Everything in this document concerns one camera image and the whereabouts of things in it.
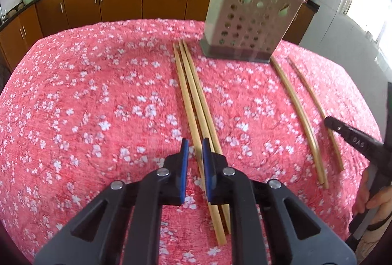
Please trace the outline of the person right hand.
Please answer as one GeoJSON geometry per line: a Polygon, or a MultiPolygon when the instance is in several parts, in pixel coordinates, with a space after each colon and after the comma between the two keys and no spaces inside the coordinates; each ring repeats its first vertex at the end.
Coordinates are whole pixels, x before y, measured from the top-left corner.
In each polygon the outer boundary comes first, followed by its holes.
{"type": "Polygon", "coordinates": [[[367,187],[369,179],[368,168],[364,170],[361,177],[361,182],[357,192],[357,196],[352,207],[353,216],[364,213],[366,209],[376,209],[378,211],[371,221],[371,225],[388,219],[392,210],[392,189],[391,185],[381,189],[376,195],[370,197],[367,187]]]}

